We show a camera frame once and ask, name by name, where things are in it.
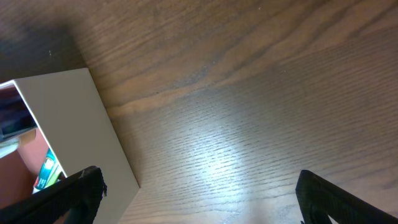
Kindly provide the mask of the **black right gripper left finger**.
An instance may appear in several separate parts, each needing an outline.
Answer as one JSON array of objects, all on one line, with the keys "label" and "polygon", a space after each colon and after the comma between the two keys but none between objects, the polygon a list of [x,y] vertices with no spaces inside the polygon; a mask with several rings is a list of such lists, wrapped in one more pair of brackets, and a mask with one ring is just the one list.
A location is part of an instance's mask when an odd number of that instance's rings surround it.
[{"label": "black right gripper left finger", "polygon": [[1,223],[93,223],[107,194],[102,171],[89,166],[29,198],[1,209]]}]

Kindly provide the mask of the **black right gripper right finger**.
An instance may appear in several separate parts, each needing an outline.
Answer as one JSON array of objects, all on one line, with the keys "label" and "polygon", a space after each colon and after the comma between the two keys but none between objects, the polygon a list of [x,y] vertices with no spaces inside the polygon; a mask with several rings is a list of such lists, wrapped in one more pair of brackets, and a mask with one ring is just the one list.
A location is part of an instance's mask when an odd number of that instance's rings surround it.
[{"label": "black right gripper right finger", "polygon": [[295,188],[304,224],[386,223],[397,218],[357,198],[309,170],[302,170]]}]

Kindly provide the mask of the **green soap box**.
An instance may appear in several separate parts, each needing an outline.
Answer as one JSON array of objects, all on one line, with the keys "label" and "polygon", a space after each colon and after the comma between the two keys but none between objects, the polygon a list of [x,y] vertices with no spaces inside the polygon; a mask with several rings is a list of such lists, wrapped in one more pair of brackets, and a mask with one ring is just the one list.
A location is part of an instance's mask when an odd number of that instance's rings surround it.
[{"label": "green soap box", "polygon": [[48,149],[45,160],[36,178],[32,193],[35,194],[60,180],[63,169],[51,148]]}]

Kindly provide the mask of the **white lotion tube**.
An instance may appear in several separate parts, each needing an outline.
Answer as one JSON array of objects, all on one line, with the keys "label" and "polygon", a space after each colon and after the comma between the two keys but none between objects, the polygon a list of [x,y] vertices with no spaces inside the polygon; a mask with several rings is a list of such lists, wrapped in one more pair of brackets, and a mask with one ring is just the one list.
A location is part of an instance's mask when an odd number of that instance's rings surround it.
[{"label": "white lotion tube", "polygon": [[6,141],[1,142],[0,145],[0,158],[6,157],[7,155],[13,153],[15,150],[18,149],[20,145],[19,138],[12,138]]}]

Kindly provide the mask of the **clear hand sanitizer pump bottle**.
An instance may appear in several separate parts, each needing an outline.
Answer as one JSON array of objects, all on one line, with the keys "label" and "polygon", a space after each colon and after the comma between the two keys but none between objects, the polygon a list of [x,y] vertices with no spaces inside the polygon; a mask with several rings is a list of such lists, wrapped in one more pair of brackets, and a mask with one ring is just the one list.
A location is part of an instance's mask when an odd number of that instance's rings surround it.
[{"label": "clear hand sanitizer pump bottle", "polygon": [[18,90],[14,86],[1,89],[1,142],[36,127]]}]

